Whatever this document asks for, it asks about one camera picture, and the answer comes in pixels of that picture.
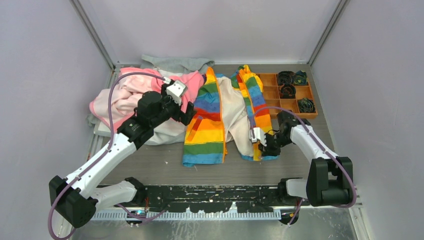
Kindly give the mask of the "rainbow striped zip jacket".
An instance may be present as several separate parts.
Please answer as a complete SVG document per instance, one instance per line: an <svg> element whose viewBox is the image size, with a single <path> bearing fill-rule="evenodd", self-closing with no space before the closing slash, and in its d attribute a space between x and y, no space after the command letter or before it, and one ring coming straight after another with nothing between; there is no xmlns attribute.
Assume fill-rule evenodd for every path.
<svg viewBox="0 0 424 240"><path fill-rule="evenodd" d="M264 85L248 65L241 65L231 77L209 67L205 83L194 102L195 116L189 123L183 145L182 164L214 165L225 161L227 142L234 141L242 159L276 160L266 156L259 144L249 139L251 126L272 130L270 111L263 96Z"/></svg>

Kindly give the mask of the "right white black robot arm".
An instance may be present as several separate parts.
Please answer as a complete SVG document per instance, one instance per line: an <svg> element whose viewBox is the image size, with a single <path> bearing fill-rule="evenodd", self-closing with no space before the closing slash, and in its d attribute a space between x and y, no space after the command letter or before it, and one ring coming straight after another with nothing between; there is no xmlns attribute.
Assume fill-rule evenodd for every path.
<svg viewBox="0 0 424 240"><path fill-rule="evenodd" d="M297 198L307 200L313 207L352 207L357 200L353 183L353 163L349 157L330 150L315 134L305 118L290 110L277 114L279 128L264 131L252 127L249 138L258 144L262 157L277 157L281 148L296 145L309 162L307 178L283 178L277 198L283 205L291 205Z"/></svg>

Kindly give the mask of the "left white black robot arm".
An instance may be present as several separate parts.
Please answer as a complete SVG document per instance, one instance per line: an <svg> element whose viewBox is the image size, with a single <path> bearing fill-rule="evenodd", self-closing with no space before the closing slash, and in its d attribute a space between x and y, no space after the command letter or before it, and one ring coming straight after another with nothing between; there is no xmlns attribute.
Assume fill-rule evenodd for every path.
<svg viewBox="0 0 424 240"><path fill-rule="evenodd" d="M88 223L98 211L131 203L146 202L148 191L134 177L99 188L99 183L124 159L135 153L153 135L154 129L169 119L187 126L196 114L188 102L186 110L170 93L148 91L138 100L134 114L125 120L102 151L67 177L55 176L49 182L51 205L74 228Z"/></svg>

